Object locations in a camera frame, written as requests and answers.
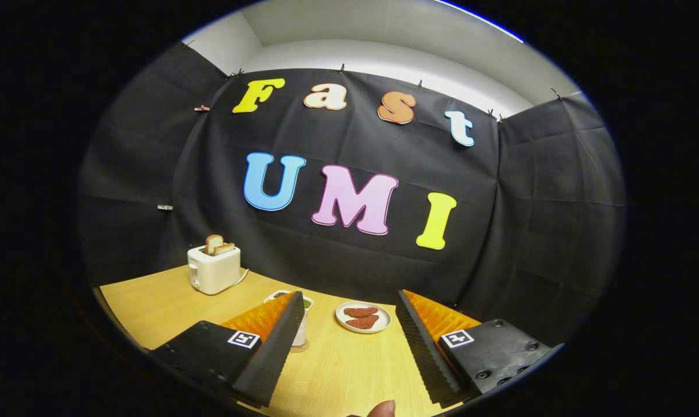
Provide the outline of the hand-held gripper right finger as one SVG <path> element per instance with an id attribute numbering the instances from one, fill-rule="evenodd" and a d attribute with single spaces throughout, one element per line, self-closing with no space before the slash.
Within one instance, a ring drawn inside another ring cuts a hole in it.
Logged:
<path id="1" fill-rule="evenodd" d="M 398 291 L 395 313 L 427 393 L 441 406 L 490 397 L 560 350 L 503 319 L 479 322 L 408 290 Z"/>

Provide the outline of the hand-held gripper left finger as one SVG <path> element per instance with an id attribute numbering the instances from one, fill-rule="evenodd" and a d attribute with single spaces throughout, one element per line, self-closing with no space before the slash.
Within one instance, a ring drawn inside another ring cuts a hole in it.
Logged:
<path id="1" fill-rule="evenodd" d="M 267 407 L 305 315 L 290 291 L 223 324 L 201 320 L 151 350 L 165 366 L 222 400 Z"/>

